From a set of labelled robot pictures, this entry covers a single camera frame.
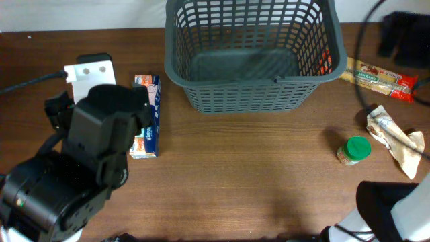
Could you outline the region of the brown paper bag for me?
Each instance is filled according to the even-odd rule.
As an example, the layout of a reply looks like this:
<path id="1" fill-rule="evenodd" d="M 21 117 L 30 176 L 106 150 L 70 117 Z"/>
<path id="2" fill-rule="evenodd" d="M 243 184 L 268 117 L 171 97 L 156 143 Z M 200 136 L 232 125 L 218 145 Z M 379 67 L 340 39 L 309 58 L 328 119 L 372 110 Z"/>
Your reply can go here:
<path id="1" fill-rule="evenodd" d="M 382 105 L 373 109 L 367 115 L 367 131 L 382 143 L 394 157 L 402 171 L 412 180 L 425 148 L 425 139 L 421 131 L 406 134 L 393 121 Z"/>

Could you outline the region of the green lidded small jar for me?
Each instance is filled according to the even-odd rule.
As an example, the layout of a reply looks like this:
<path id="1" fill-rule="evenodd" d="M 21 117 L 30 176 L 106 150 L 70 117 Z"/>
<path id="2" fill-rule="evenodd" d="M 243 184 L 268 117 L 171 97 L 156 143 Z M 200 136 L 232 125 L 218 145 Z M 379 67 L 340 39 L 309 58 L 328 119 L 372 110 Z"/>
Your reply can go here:
<path id="1" fill-rule="evenodd" d="M 338 148 L 337 158 L 345 165 L 355 165 L 366 159 L 371 152 L 371 144 L 366 138 L 354 136 Z"/>

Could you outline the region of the grey plastic shopping basket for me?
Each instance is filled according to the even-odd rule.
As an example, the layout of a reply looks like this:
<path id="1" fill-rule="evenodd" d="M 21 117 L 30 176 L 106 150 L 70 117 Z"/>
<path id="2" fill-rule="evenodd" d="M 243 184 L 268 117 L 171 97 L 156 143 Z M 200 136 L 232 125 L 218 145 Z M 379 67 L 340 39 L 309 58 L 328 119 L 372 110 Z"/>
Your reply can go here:
<path id="1" fill-rule="evenodd" d="M 168 0 L 165 72 L 204 114 L 282 112 L 345 71 L 333 0 Z"/>

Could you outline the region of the San Remo spaghetti packet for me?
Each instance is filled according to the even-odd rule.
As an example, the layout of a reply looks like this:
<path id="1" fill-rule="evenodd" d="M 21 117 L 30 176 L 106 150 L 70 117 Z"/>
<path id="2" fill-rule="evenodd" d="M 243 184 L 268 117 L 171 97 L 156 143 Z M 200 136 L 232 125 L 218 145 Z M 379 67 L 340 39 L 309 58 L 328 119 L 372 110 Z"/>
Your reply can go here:
<path id="1" fill-rule="evenodd" d="M 347 58 L 346 69 L 339 78 L 408 103 L 413 103 L 411 89 L 418 81 L 417 76 L 394 73 L 350 57 Z"/>

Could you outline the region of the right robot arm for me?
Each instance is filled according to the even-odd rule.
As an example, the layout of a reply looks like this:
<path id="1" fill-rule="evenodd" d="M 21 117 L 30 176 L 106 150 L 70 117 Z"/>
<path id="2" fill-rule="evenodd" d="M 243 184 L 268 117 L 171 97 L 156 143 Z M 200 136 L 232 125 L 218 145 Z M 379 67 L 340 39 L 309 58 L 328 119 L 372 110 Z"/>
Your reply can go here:
<path id="1" fill-rule="evenodd" d="M 395 11 L 384 18 L 380 56 L 398 65 L 429 68 L 429 16 Z M 321 241 L 428 241 L 429 178 L 419 183 L 363 181 L 357 208 L 326 227 Z"/>

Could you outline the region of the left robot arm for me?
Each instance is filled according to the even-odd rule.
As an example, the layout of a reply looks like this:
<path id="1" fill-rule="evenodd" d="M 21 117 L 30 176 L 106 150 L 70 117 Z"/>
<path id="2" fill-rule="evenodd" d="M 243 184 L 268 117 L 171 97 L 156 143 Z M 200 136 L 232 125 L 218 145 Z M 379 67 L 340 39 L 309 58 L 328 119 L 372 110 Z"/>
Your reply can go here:
<path id="1" fill-rule="evenodd" d="M 75 241 L 123 186 L 127 152 L 151 125 L 147 88 L 103 84 L 44 104 L 55 133 L 1 182 L 4 241 Z"/>

